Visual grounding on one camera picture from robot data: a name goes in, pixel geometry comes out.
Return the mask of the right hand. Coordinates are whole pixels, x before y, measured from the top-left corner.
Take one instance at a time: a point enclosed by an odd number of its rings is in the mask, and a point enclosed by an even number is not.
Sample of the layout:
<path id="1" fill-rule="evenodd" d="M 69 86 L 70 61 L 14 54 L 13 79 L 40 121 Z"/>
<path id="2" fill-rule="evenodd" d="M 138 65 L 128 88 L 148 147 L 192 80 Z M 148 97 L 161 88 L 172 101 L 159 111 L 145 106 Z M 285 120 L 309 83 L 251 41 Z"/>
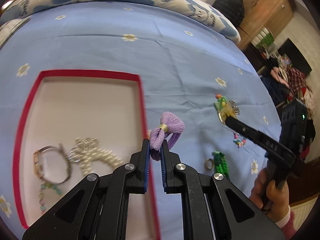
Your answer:
<path id="1" fill-rule="evenodd" d="M 266 184 L 266 169 L 261 170 L 254 181 L 254 186 L 249 199 L 259 208 L 263 208 L 261 197 L 266 194 L 269 201 L 272 202 L 267 216 L 274 222 L 279 222 L 290 214 L 289 206 L 289 187 L 287 181 L 281 189 L 277 188 L 275 181 L 272 180 Z"/>

